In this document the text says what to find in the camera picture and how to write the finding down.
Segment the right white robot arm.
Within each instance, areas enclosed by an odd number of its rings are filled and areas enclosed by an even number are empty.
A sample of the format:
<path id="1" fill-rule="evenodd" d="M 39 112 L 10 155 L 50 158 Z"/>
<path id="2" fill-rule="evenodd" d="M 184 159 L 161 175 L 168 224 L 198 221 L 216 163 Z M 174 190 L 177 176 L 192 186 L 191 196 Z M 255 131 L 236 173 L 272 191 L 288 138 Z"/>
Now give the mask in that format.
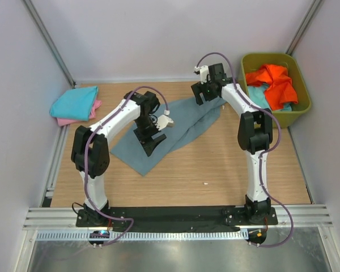
<path id="1" fill-rule="evenodd" d="M 191 86 L 198 105 L 222 98 L 240 117 L 237 141 L 245 152 L 248 167 L 248 190 L 245 196 L 244 218 L 250 224 L 262 224 L 271 212 L 267 194 L 266 159 L 273 141 L 271 117 L 254 105 L 240 85 L 226 76 L 223 65 L 196 66 L 200 81 Z"/>

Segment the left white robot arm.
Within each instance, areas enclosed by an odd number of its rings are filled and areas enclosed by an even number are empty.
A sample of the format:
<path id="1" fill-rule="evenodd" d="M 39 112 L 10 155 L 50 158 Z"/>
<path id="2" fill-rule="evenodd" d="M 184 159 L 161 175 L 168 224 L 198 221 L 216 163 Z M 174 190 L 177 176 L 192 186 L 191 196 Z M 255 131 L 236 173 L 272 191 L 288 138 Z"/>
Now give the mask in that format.
<path id="1" fill-rule="evenodd" d="M 159 117 L 152 115 L 159 109 L 159 94 L 152 87 L 144 94 L 128 92 L 119 105 L 97 123 L 79 126 L 74 135 L 71 161 L 83 180 L 85 201 L 77 213 L 76 226 L 102 227 L 114 218 L 104 189 L 104 173 L 110 165 L 109 145 L 128 124 L 135 122 L 134 134 L 147 156 L 166 139 L 161 133 L 175 123 L 169 108 Z"/>

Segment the grey blue t shirt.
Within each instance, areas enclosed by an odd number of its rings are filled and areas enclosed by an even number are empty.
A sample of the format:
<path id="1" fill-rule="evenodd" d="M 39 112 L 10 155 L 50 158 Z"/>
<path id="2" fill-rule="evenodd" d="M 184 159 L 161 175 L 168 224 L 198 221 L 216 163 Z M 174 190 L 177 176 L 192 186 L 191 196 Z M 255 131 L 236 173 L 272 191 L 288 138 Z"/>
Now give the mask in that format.
<path id="1" fill-rule="evenodd" d="M 176 100 L 169 103 L 170 118 L 174 127 L 161 132 L 166 139 L 147 156 L 137 140 L 132 125 L 125 135 L 112 147 L 111 154 L 130 166 L 140 175 L 149 173 L 168 153 L 184 147 L 202 135 L 219 117 L 221 106 L 226 103 L 222 98 L 197 105 L 195 98 Z"/>

